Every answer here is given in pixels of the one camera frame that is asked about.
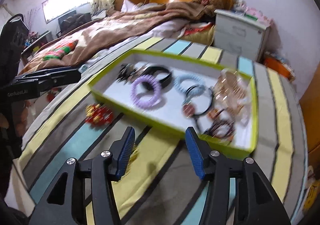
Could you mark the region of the person's left hand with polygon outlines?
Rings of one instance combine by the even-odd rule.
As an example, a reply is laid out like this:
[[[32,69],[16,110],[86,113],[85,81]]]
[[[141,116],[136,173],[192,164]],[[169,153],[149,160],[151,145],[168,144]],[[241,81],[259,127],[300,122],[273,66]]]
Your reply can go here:
[[[12,104],[12,121],[17,137],[23,137],[27,130],[29,100],[17,101]]]

